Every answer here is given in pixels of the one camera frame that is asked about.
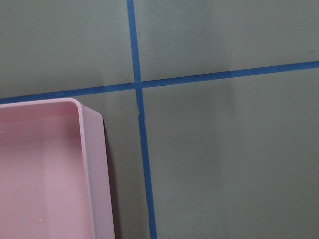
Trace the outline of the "pink plastic bin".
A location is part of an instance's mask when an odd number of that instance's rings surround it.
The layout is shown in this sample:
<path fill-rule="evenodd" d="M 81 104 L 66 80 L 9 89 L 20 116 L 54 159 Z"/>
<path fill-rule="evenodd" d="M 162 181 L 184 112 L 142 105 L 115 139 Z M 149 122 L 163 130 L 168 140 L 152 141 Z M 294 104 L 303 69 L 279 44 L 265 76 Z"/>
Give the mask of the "pink plastic bin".
<path fill-rule="evenodd" d="M 0 236 L 115 236 L 103 117 L 73 98 L 0 107 Z"/>

